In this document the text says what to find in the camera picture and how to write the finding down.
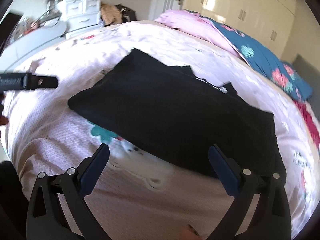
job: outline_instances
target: bag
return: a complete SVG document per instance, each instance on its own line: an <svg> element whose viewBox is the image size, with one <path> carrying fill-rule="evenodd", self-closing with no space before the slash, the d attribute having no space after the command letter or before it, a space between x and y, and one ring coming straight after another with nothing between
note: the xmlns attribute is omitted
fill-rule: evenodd
<svg viewBox="0 0 320 240"><path fill-rule="evenodd" d="M122 4L116 5L118 10L122 14L122 22L127 23L127 22L132 22L137 20L137 15L136 12L126 6L123 6Z"/></svg>

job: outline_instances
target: blue gripper pad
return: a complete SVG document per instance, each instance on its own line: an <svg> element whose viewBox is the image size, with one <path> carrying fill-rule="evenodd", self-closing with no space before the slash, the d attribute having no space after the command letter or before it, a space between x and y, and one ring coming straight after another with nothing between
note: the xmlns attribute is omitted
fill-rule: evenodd
<svg viewBox="0 0 320 240"><path fill-rule="evenodd" d="M237 173L240 170L239 166L235 162L230 163L233 170L235 170L233 171L227 162L227 158L217 146L211 146L209 148L208 157L211 166L216 172L227 194L236 198L240 193L239 188L241 178L239 173Z"/></svg>
<svg viewBox="0 0 320 240"><path fill-rule="evenodd" d="M80 196L84 198L90 195L110 157L109 147L101 144L92 157L85 158L78 168L83 165L86 168L83 174L80 174Z"/></svg>

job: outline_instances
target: white dresser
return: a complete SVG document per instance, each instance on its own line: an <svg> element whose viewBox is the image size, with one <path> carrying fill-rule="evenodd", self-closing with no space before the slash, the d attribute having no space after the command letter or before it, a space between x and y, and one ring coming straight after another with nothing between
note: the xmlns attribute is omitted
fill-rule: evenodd
<svg viewBox="0 0 320 240"><path fill-rule="evenodd" d="M103 27L100 21L100 0L63 0L57 4L61 20L67 23L66 38Z"/></svg>

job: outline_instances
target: white wardrobe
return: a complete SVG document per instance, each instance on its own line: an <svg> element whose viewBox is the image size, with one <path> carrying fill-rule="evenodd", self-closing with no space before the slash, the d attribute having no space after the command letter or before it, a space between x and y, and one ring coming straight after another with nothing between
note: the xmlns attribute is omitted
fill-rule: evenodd
<svg viewBox="0 0 320 240"><path fill-rule="evenodd" d="M183 8L248 34L281 58L296 0L185 0Z"/></svg>

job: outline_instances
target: floral bedspread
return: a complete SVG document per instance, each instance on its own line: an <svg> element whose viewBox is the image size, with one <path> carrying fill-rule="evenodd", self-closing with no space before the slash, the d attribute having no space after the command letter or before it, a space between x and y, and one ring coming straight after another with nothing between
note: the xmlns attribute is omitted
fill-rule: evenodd
<svg viewBox="0 0 320 240"><path fill-rule="evenodd" d="M292 99L306 101L312 95L312 88L297 74L287 62L281 62L268 48L254 38L225 24L218 23L208 17L212 27L218 30L255 71L272 80Z"/></svg>

